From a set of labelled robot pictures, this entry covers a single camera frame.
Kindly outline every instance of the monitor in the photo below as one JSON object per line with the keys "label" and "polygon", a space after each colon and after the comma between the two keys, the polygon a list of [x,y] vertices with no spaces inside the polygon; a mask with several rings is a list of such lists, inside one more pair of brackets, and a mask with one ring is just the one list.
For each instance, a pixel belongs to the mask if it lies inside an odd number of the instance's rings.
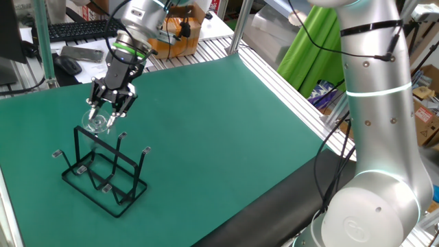
{"label": "monitor", "polygon": [[0,0],[0,57],[27,63],[21,49],[19,22],[12,0]]}

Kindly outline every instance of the computer mouse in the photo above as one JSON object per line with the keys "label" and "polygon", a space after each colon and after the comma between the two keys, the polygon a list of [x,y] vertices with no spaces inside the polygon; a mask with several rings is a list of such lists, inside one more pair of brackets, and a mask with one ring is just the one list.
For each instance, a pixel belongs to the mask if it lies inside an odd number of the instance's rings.
{"label": "computer mouse", "polygon": [[54,64],[69,75],[77,75],[82,72],[80,64],[68,56],[58,56],[54,59]]}

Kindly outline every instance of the green mat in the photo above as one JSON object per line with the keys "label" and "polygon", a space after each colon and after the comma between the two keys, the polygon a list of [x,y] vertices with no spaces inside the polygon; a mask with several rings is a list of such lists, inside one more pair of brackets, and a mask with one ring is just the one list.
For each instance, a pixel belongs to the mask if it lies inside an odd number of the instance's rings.
{"label": "green mat", "polygon": [[148,190],[116,219],[61,179],[90,85],[0,101],[0,164],[27,247],[190,246],[311,159],[321,140],[238,55],[135,80],[121,151]]}

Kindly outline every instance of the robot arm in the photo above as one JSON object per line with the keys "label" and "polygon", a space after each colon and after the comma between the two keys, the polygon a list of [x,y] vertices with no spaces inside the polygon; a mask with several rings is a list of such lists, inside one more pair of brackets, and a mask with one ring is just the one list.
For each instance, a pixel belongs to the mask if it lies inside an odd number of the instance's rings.
{"label": "robot arm", "polygon": [[[335,7],[342,51],[350,54],[385,54],[399,31],[382,25],[400,19],[394,0],[309,1]],[[327,212],[316,214],[294,246],[398,247],[432,199],[416,144],[407,45],[400,37],[387,62],[342,58],[357,148],[356,176],[335,194]]]}
{"label": "robot arm", "polygon": [[112,113],[107,126],[111,127],[116,118],[125,117],[137,98],[133,79],[143,72],[144,62],[155,51],[147,42],[149,38],[173,45],[178,37],[163,31],[163,21],[171,4],[187,5],[191,0],[125,0],[127,3],[121,18],[126,27],[119,31],[112,44],[112,52],[107,55],[108,72],[105,78],[92,78],[91,94],[87,103],[91,106],[89,120],[96,117],[105,102],[112,104]]}

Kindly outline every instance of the wire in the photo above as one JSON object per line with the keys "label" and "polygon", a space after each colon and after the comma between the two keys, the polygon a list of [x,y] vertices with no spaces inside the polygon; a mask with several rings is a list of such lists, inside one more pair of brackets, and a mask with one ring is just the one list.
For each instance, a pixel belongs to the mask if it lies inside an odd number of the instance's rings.
{"label": "wire", "polygon": [[104,13],[106,16],[110,16],[110,14],[105,11],[101,6],[99,6],[94,0],[90,0],[90,2],[99,10],[101,10],[102,13]]}
{"label": "wire", "polygon": [[318,99],[316,102],[313,103],[313,106],[317,106],[324,98],[328,97],[332,92],[334,92],[335,89],[337,89],[339,86],[341,86],[344,83],[344,79],[338,82],[328,93],[325,93],[323,97]]}
{"label": "wire", "polygon": [[[336,174],[336,179],[332,180],[331,184],[329,185],[329,187],[334,187],[335,184],[338,182],[338,180],[340,179],[340,176],[342,175],[342,172],[344,170],[344,168],[346,167],[346,165],[349,163],[349,160],[351,159],[351,156],[353,155],[354,151],[356,150],[356,147],[354,146],[349,153],[346,155],[346,158],[344,159],[344,162],[342,164],[342,166],[340,167],[340,170],[337,172]],[[328,206],[329,206],[329,196],[332,194],[332,192],[328,195],[326,199],[326,201],[324,202],[324,204],[322,205],[321,211],[326,211]]]}
{"label": "wire", "polygon": [[26,93],[26,92],[32,91],[33,89],[36,89],[37,87],[41,86],[44,83],[45,80],[46,80],[46,78],[43,76],[41,81],[37,85],[35,85],[35,86],[31,86],[28,89],[20,89],[20,90],[8,91],[8,92],[0,92],[0,96],[16,95],[16,94]]}
{"label": "wire", "polygon": [[185,48],[182,52],[180,52],[179,54],[177,54],[176,57],[178,57],[179,55],[181,55],[181,54],[183,54],[184,52],[186,52],[188,44],[189,44],[189,41],[188,41],[188,38],[186,38],[186,48]]}
{"label": "wire", "polygon": [[323,111],[323,115],[325,114],[325,112],[328,110],[328,108],[331,106],[332,103],[334,103],[335,100],[337,100],[338,98],[340,98],[340,96],[342,96],[344,93],[340,93],[335,99],[331,100],[331,102],[329,102],[328,106],[324,109]]}
{"label": "wire", "polygon": [[[348,130],[346,131],[346,138],[345,138],[345,140],[344,140],[345,143],[347,143],[347,141],[348,141],[348,139],[349,139],[349,134],[351,133],[351,128],[352,128],[352,121],[349,119]],[[343,159],[343,157],[341,157],[341,159],[340,159],[339,166],[337,167],[338,169],[341,169],[341,168],[342,168],[342,159]],[[335,186],[335,192],[338,191],[338,185],[339,185],[339,183],[340,183],[340,177],[337,178],[337,184],[336,184],[336,186]]]}
{"label": "wire", "polygon": [[168,40],[168,42],[169,42],[169,51],[167,52],[167,58],[166,58],[166,61],[169,61],[169,57],[171,56],[171,37],[169,37],[169,32],[167,31],[167,24],[169,23],[169,18],[171,18],[171,15],[169,15],[168,17],[167,17],[167,20],[166,20],[166,33],[167,33],[167,40]]}
{"label": "wire", "polygon": [[330,131],[330,133],[328,134],[328,136],[325,138],[325,140],[322,142],[322,145],[320,146],[320,148],[317,151],[316,157],[314,158],[314,180],[316,181],[316,186],[317,186],[317,190],[318,193],[320,194],[320,197],[322,198],[322,201],[324,202],[324,195],[323,195],[323,191],[322,188],[320,188],[320,184],[318,182],[317,179],[317,160],[318,160],[318,156],[321,153],[321,151],[324,148],[324,145],[326,144],[326,142],[329,140],[329,138],[332,136],[332,134],[334,134],[334,132],[338,129],[338,127],[340,127],[340,125],[342,125],[342,123],[344,122],[344,120],[349,116],[350,112],[348,111],[341,119],[340,121],[335,125],[335,127]]}
{"label": "wire", "polygon": [[327,209],[327,207],[329,205],[330,197],[331,197],[331,195],[334,191],[334,188],[335,188],[335,184],[338,185],[338,182],[340,181],[339,176],[337,176],[337,175],[340,172],[340,170],[342,169],[342,166],[344,163],[343,156],[344,156],[344,151],[346,149],[346,145],[347,145],[348,140],[349,140],[349,133],[351,132],[351,126],[352,126],[352,122],[349,121],[348,129],[346,130],[346,136],[344,137],[343,148],[342,148],[342,151],[340,154],[340,161],[335,169],[333,180],[331,181],[331,184],[328,186],[328,189],[327,189],[326,193],[324,194],[324,202],[322,203],[322,208],[321,208],[322,212]]}
{"label": "wire", "polygon": [[[109,28],[109,26],[110,26],[110,22],[111,22],[111,21],[116,21],[116,20],[114,19],[114,16],[116,15],[117,11],[119,11],[119,10],[120,10],[125,4],[127,4],[129,1],[131,1],[131,0],[125,0],[125,1],[121,2],[121,3],[115,8],[115,10],[113,10],[113,12],[111,13],[110,18],[107,20],[107,23],[105,24],[105,28],[104,28],[104,33],[105,33],[105,43],[107,44],[108,51],[111,53],[111,55],[113,56],[113,58],[116,58],[116,60],[118,60],[119,62],[124,63],[124,64],[128,64],[128,65],[138,65],[138,64],[141,64],[142,62],[145,62],[145,61],[147,60],[147,56],[145,56],[143,59],[141,59],[141,60],[139,60],[139,61],[133,62],[133,60],[137,59],[137,48],[136,48],[135,45],[133,45],[133,47],[134,47],[134,56],[132,57],[131,62],[127,62],[127,61],[124,61],[123,59],[121,59],[120,57],[118,57],[118,56],[116,55],[116,53],[111,49],[110,41],[108,40],[108,28]],[[122,27],[123,27],[124,31],[125,31],[125,32],[128,34],[128,36],[130,37],[131,42],[133,42],[133,44],[134,44],[134,38],[132,37],[131,33],[125,28],[125,26],[122,25]]]}
{"label": "wire", "polygon": [[387,56],[387,54],[386,54],[386,56],[378,56],[378,55],[376,55],[376,56],[357,55],[357,54],[350,54],[350,53],[348,53],[348,52],[344,52],[344,51],[336,51],[336,50],[333,50],[333,49],[327,49],[327,48],[324,48],[324,47],[322,47],[322,46],[317,45],[317,44],[314,42],[314,40],[312,39],[311,35],[309,34],[307,27],[305,27],[305,24],[302,22],[302,20],[300,19],[300,17],[297,15],[296,10],[294,9],[293,5],[291,4],[291,0],[288,0],[288,4],[289,4],[289,6],[291,7],[291,9],[293,10],[293,13],[294,13],[294,15],[296,16],[296,18],[299,20],[300,24],[302,25],[304,31],[307,33],[309,40],[310,40],[311,43],[313,43],[313,45],[315,45],[317,48],[322,49],[322,50],[325,50],[325,51],[330,51],[330,52],[334,52],[334,53],[338,53],[338,54],[344,54],[344,55],[347,55],[347,56],[353,56],[353,57],[357,57],[357,58],[374,58],[374,59],[380,59],[380,60],[385,61],[385,62],[390,61],[390,58],[391,58],[392,54],[390,54],[390,57]]}

